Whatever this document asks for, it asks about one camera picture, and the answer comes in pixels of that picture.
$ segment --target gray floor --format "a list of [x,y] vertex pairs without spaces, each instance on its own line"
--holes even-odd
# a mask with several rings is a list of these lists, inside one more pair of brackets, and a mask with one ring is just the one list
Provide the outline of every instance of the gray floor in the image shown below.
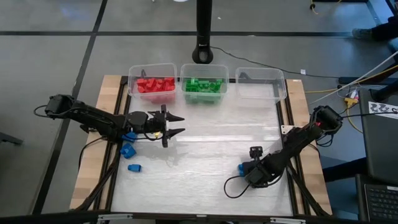
[[[372,1],[382,20],[388,18],[384,1]],[[101,1],[0,1],[2,30],[92,30]],[[349,32],[375,25],[365,4],[317,3],[308,0],[214,0],[212,29],[219,31]],[[109,0],[99,28],[103,31],[195,30],[195,1]],[[0,144],[0,216],[30,212],[50,156],[59,121],[38,118],[36,106],[57,93],[69,94],[81,66],[89,37],[0,36],[0,131],[23,139],[23,146]],[[194,36],[97,37],[81,86],[79,100],[95,105],[104,75],[127,75],[129,67],[173,62],[178,68],[192,63]],[[386,44],[341,37],[212,37],[211,44],[240,57],[298,72],[324,76],[359,76],[390,56]],[[214,64],[258,67],[214,50]],[[302,79],[307,91],[335,88],[329,78],[285,73]],[[323,94],[307,94],[311,102]],[[316,105],[343,111],[342,99],[333,95]],[[312,110],[316,105],[309,105]],[[353,108],[352,113],[359,113]],[[361,127],[360,119],[353,119]],[[44,212],[68,210],[77,175],[78,155],[86,134],[71,122],[55,171]],[[324,167],[364,156],[363,137],[348,123],[335,136],[332,147],[321,149]],[[346,212],[339,183],[328,184],[332,207]]]

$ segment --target empty plastic bin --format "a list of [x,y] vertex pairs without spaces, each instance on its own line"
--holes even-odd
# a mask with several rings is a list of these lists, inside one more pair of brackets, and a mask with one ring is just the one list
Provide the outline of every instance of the empty plastic bin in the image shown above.
[[284,73],[276,68],[237,68],[236,91],[242,99],[274,100],[286,98]]
[[181,90],[187,103],[217,103],[228,90],[229,73],[224,65],[185,64]]
[[153,103],[175,99],[177,68],[173,63],[135,65],[129,70],[129,94]]

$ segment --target wooden board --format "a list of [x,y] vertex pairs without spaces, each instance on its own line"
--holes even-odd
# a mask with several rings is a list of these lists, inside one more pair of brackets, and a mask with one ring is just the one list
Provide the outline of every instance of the wooden board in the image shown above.
[[[304,126],[310,119],[310,113],[308,112],[303,83],[301,80],[287,80],[287,87],[294,125],[299,127]],[[312,147],[307,146],[301,152],[300,158],[305,185],[315,200],[322,206],[324,211],[331,214],[329,196],[326,190],[326,183],[323,178],[322,166],[318,152]],[[297,198],[297,203],[299,205],[302,204],[301,197]]]
[[[118,95],[120,80],[121,76],[116,75],[106,75],[104,77],[98,96],[98,101],[96,105],[97,108],[113,113],[116,98]],[[309,113],[302,82],[301,80],[287,80],[287,85],[289,90],[291,104],[290,107],[293,113],[294,124],[296,126],[303,126],[308,123]],[[126,97],[127,93],[126,91],[124,91],[120,109],[121,113],[124,109],[123,107],[126,102]],[[281,106],[284,121],[287,121],[286,109],[283,102],[281,102]],[[87,142],[90,142],[98,137],[98,134],[90,133]],[[86,149],[76,180],[75,191],[73,193],[70,208],[76,208],[77,206],[79,206],[90,194],[90,192],[99,181],[105,147],[106,142],[102,141]],[[320,165],[318,152],[311,147],[306,147],[302,151],[300,156],[302,160],[303,174],[306,186],[315,197],[315,200],[322,206],[322,208],[329,214],[331,214],[329,198],[326,191],[326,184],[323,179],[322,167]],[[100,208],[104,208],[107,192],[108,185],[106,185],[106,187],[104,188]],[[299,189],[295,188],[295,192],[297,196],[299,213],[303,213]]]
[[[113,113],[118,97],[121,76],[106,75],[103,79],[101,89],[98,95],[96,107],[98,109]],[[127,91],[124,91],[120,112],[123,113],[124,105],[127,98]],[[87,142],[99,138],[98,133],[90,133]],[[80,170],[77,176],[75,190],[70,202],[70,208],[77,208],[84,199],[90,194],[100,179],[102,163],[104,161],[106,141],[99,141],[96,144],[87,147],[81,160]],[[101,198],[100,208],[104,208],[106,194],[108,192],[108,184],[104,187],[103,196]]]

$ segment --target metal bracket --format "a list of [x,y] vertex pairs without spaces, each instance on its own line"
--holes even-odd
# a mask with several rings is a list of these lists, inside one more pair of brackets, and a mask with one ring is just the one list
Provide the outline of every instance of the metal bracket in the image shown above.
[[293,219],[293,218],[271,218],[271,223],[305,224],[305,220],[299,220],[299,219]]
[[294,125],[281,125],[280,130],[282,131],[282,134],[287,134],[291,129],[296,128]]
[[132,219],[132,214],[98,215],[98,221]]

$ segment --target laptop keyboard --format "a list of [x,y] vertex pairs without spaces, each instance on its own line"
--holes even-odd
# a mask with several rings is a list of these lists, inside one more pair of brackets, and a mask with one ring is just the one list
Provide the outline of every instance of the laptop keyboard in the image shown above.
[[369,220],[398,222],[398,187],[365,185]]

